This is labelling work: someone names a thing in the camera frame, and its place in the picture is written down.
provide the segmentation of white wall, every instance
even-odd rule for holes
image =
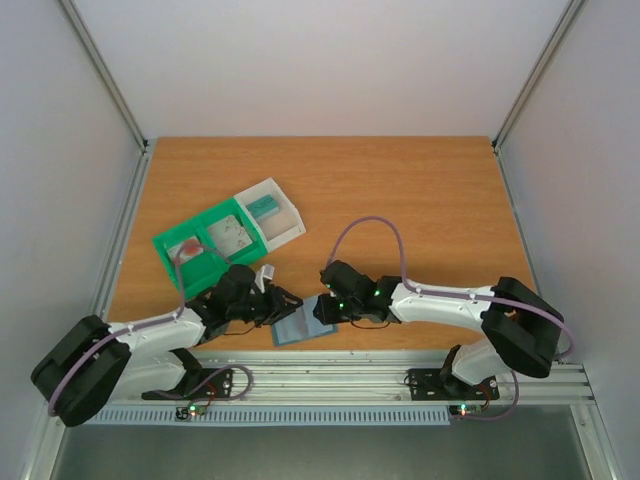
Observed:
[[[0,15],[0,478],[18,478],[37,362],[88,313],[136,147],[52,0]]]
[[[543,294],[578,338],[626,470],[640,471],[640,2],[591,0],[504,148]]]
[[[77,0],[147,137],[494,136],[566,0]]]

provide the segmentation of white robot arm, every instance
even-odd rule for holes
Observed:
[[[549,375],[560,328],[529,310],[507,307],[503,303],[508,302],[501,303],[501,299],[536,307],[560,321],[562,316],[513,278],[502,277],[495,286],[479,288],[404,283],[393,276],[373,281],[336,260],[321,272],[321,281],[330,293],[318,298],[314,314],[324,324],[361,318],[391,323],[426,321],[483,334],[473,345],[454,347],[442,367],[442,386],[452,398],[511,370],[537,378]]]
[[[216,370],[202,368],[188,349],[222,334],[231,320],[272,325],[302,306],[272,278],[273,267],[256,275],[231,265],[180,313],[129,323],[85,317],[38,364],[31,381],[67,426],[84,423],[110,400],[202,398]],[[230,386],[216,388],[217,397],[227,398]]]

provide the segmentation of white plastic piece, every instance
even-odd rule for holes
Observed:
[[[273,265],[265,263],[262,267],[260,267],[260,270],[256,272],[256,285],[262,293],[264,293],[265,284],[273,280],[275,270],[276,269]]]
[[[280,211],[275,215],[257,222],[249,213],[249,210],[247,210],[247,205],[259,200],[265,195],[271,195],[273,197],[278,203]],[[258,233],[265,242],[267,251],[269,252],[272,252],[307,231],[298,213],[298,209],[291,203],[273,178],[267,178],[257,185],[234,195],[234,198],[247,214],[249,220],[251,220],[258,229]]]
[[[122,372],[109,401],[140,398],[142,392],[171,390],[182,379],[185,369],[173,353],[132,359]]]
[[[166,317],[166,315],[140,320],[140,322],[144,323],[162,317]],[[110,323],[109,332],[117,332],[123,328],[132,329],[134,325],[140,325],[140,323]],[[193,310],[185,308],[182,316],[172,322],[135,330],[129,334],[121,335],[117,340],[129,345],[133,360],[136,357],[148,358],[162,355],[176,348],[193,347],[202,338],[204,330],[200,317]]]
[[[460,347],[452,364],[453,375],[468,385],[478,385],[487,377],[510,371],[487,338]]]
[[[421,291],[440,290],[462,293],[466,296],[470,294],[493,296],[491,287],[453,288],[420,285],[414,282],[411,282],[411,284]],[[401,322],[434,322],[481,332],[482,319],[480,314],[489,307],[489,302],[417,294],[399,284],[391,295],[389,309]]]

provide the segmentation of orange wood surface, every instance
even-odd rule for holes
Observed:
[[[155,148],[117,282],[109,321],[174,309],[179,296],[153,236],[273,177],[307,233],[264,258],[275,283],[305,298],[325,291],[319,270],[342,229],[381,215],[400,229],[412,280],[492,285],[531,277],[499,168],[486,137],[161,138]],[[336,258],[372,278],[398,275],[398,249],[380,223],[357,226]],[[230,332],[247,328],[233,322]],[[448,349],[478,334],[433,323],[380,331],[341,325],[334,335],[279,349]],[[273,349],[268,327],[200,348]]]

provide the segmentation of box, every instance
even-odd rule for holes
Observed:
[[[278,204],[278,211],[256,221],[249,213],[247,205],[265,195],[273,197]],[[228,234],[224,233],[225,229],[229,230]],[[155,236],[152,242],[169,278],[177,288],[178,279],[173,258],[185,242],[193,242],[195,239],[220,253],[233,252],[228,256],[229,261],[250,265],[305,231],[298,210],[278,184],[272,178],[268,178]],[[215,285],[229,269],[229,264],[214,252],[193,249],[183,252],[180,268],[185,295],[191,298]]]

